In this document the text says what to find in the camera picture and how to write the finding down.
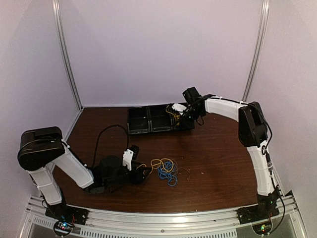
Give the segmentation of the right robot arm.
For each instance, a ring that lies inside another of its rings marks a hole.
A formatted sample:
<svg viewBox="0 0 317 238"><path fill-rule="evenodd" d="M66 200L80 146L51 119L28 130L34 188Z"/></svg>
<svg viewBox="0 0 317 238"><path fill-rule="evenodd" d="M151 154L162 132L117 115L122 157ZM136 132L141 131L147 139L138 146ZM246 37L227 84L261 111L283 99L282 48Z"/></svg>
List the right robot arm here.
<svg viewBox="0 0 317 238"><path fill-rule="evenodd" d="M258 205L254 215L264 219L273 211L279 198L273 177L273 165L269 155L269 143L272 133L261 106L258 102L237 102L212 94L202 96L195 87L186 89L183 97L187 108L182 112L180 121L187 123L204 117L206 114L217 114L238 123L238 139L247 148L252 160L257 180Z"/></svg>

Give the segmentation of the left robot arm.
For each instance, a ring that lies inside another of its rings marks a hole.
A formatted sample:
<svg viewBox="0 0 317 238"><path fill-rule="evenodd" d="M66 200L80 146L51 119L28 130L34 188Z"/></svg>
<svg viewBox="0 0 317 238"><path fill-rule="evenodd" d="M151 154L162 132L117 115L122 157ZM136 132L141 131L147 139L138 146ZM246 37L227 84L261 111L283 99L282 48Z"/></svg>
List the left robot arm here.
<svg viewBox="0 0 317 238"><path fill-rule="evenodd" d="M142 184L152 169L136 161L139 147L127 146L121 157L107 156L98 165L88 166L74 153L59 127L27 130L20 137L17 159L28 172L52 212L60 220L71 216L64 204L64 195L57 185L49 165L55 165L88 194L113 192L126 182Z"/></svg>

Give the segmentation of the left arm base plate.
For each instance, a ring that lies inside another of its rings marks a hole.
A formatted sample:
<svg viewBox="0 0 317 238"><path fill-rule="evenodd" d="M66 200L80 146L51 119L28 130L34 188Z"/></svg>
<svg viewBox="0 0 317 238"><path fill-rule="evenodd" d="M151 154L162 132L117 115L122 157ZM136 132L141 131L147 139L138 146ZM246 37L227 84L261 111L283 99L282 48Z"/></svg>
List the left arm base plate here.
<svg viewBox="0 0 317 238"><path fill-rule="evenodd" d="M89 211L83 208L58 204L47 206L45 215L70 224L85 225Z"/></svg>

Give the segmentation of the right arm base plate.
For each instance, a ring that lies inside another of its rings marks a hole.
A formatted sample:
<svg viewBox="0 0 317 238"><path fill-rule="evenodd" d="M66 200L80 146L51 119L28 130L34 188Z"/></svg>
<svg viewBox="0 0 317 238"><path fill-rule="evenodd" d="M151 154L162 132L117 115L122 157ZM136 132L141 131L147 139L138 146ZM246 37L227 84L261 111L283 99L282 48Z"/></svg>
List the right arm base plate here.
<svg viewBox="0 0 317 238"><path fill-rule="evenodd" d="M267 220L280 214L276 203L269 205L267 208L263 202L249 207L240 207L236 210L236 213L241 225Z"/></svg>

